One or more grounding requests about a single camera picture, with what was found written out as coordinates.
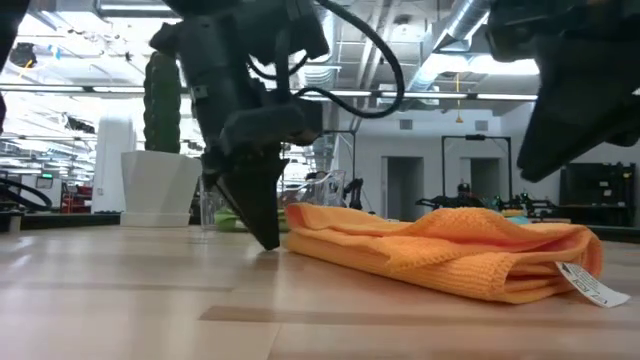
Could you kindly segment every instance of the white planter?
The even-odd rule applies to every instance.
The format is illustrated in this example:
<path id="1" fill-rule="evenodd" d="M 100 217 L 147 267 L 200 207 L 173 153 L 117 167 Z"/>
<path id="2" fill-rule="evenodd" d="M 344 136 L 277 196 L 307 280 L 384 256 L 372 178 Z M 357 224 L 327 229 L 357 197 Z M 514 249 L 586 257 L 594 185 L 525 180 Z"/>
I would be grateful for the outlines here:
<path id="1" fill-rule="evenodd" d="M 157 151 L 122 153 L 122 178 L 127 210 L 120 225 L 184 227 L 202 172 L 197 159 Z"/>

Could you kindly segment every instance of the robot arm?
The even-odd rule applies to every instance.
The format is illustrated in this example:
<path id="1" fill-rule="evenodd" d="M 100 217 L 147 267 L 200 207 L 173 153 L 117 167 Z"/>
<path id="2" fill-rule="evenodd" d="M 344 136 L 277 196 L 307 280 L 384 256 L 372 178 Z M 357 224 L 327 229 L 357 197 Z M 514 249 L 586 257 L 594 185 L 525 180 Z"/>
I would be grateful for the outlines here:
<path id="1" fill-rule="evenodd" d="M 402 69 L 375 32 L 330 0 L 316 0 L 371 38 L 394 70 L 398 97 L 377 113 L 351 107 L 317 88 L 291 95 L 288 56 L 314 58 L 328 46 L 311 0 L 164 0 L 183 21 L 151 41 L 180 59 L 206 143 L 203 178 L 217 187 L 266 248 L 279 246 L 276 181 L 286 160 L 280 144 L 309 145 L 322 133 L 315 91 L 363 118 L 396 111 Z M 28 0 L 0 5 L 0 65 L 6 61 Z M 635 144 L 640 136 L 640 1 L 493 0 L 488 39 L 494 58 L 535 58 L 542 86 L 518 159 L 538 181 L 592 147 Z M 247 61 L 276 64 L 277 89 L 249 76 Z M 0 120 L 4 120 L 0 102 Z"/>
<path id="2" fill-rule="evenodd" d="M 497 0 L 494 58 L 534 58 L 541 88 L 518 158 L 539 181 L 591 148 L 640 136 L 640 1 Z"/>
<path id="3" fill-rule="evenodd" d="M 304 50 L 314 59 L 329 52 L 311 0 L 165 0 L 183 21 L 165 24 L 150 42 L 182 64 L 206 143 L 205 186 L 220 191 L 267 250 L 280 245 L 276 183 L 287 165 L 281 144 L 311 145 L 323 130 L 321 104 L 301 97 L 319 92 L 358 116 L 380 118 L 398 109 L 404 94 L 402 69 L 384 41 L 342 6 L 317 2 L 361 29 L 387 57 L 398 84 L 390 108 L 364 112 L 318 88 L 291 94 L 289 55 Z M 249 76 L 251 57 L 275 63 L 276 89 Z"/>

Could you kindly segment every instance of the white tag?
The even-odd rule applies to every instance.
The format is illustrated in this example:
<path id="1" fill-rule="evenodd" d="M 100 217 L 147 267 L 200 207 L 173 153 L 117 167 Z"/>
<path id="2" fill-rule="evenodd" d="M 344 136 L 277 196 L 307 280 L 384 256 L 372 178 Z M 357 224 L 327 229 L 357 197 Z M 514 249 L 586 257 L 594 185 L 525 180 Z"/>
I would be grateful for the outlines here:
<path id="1" fill-rule="evenodd" d="M 600 307 L 612 308 L 631 299 L 631 296 L 627 294 L 619 293 L 606 287 L 580 265 L 556 262 L 556 266 L 571 285 Z"/>

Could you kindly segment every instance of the doorway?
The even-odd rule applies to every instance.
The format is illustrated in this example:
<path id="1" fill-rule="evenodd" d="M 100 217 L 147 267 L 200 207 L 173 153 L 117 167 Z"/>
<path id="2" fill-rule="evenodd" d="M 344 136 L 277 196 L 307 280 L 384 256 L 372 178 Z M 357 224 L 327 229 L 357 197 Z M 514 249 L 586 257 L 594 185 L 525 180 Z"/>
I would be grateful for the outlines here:
<path id="1" fill-rule="evenodd" d="M 470 159 L 471 191 L 478 198 L 500 195 L 500 159 Z"/>
<path id="2" fill-rule="evenodd" d="M 416 201 L 424 194 L 424 159 L 382 158 L 383 216 L 400 221 L 416 221 L 424 209 Z"/>

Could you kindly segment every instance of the orange towel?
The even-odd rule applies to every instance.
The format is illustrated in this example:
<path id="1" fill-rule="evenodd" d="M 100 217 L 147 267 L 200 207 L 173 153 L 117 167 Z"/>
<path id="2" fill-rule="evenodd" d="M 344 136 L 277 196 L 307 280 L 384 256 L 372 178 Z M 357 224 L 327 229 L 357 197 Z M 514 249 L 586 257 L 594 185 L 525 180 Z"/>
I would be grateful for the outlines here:
<path id="1" fill-rule="evenodd" d="M 486 209 L 441 209 L 415 223 L 361 211 L 290 205 L 289 250 L 452 294 L 522 304 L 571 290 L 554 262 L 602 271 L 586 227 L 516 225 Z"/>

